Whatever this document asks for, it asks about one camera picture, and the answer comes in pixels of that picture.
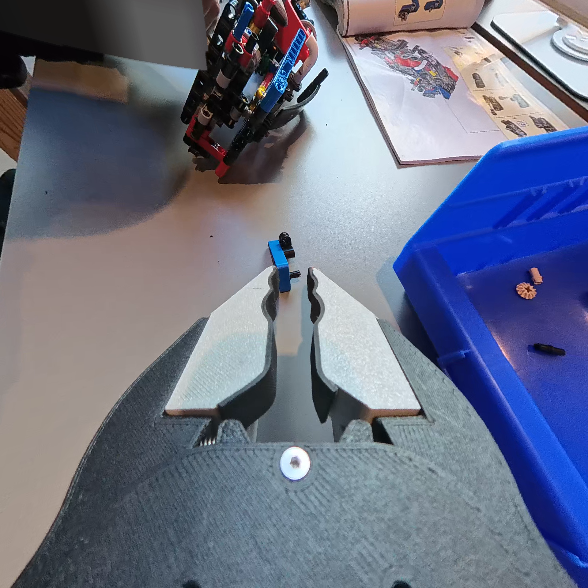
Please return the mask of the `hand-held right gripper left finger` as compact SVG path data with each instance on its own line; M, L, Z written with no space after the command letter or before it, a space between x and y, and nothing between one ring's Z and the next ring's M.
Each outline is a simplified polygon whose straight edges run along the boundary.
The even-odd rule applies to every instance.
M275 266L262 270L205 320L166 405L170 417L237 420L251 427L276 397Z

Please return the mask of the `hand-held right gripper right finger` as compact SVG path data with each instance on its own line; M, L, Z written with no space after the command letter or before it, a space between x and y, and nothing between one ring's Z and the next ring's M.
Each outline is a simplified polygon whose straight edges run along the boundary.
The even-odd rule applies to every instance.
M315 267L307 270L313 324L313 405L321 423L412 417L422 407L383 327L366 306Z

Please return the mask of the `blue brick piece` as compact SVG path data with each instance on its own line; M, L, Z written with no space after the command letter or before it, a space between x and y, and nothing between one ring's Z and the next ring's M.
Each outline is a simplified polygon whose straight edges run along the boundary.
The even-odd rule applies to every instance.
M281 232L279 238L268 241L268 249L273 265L277 268L279 291L286 293L291 290L292 279L300 278L300 270L290 270L289 260L295 257L295 250L288 232Z

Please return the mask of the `blue plastic bin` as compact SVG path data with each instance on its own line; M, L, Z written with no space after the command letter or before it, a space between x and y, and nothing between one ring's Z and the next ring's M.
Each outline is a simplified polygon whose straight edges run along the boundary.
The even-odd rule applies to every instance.
M587 127L491 149L393 267L439 366L486 423L559 561L587 587ZM517 295L522 282L534 299Z

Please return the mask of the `toy brick car chassis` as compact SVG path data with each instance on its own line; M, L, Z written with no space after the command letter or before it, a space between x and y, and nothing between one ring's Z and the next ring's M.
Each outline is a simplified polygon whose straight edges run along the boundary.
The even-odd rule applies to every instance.
M308 1L227 1L207 39L180 120L195 159L216 163L222 178L251 143L261 142L303 111L328 77L318 60Z

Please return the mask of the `toy building instruction booklet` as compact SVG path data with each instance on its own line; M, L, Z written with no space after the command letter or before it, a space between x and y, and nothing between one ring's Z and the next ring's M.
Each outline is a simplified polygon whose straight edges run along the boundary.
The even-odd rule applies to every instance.
M470 28L483 1L325 1L400 164L476 160L568 129Z

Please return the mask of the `wooden document stand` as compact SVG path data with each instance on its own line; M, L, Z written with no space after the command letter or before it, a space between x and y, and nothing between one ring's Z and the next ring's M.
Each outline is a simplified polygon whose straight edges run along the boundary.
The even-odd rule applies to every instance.
M587 1L484 1L473 29L587 124Z

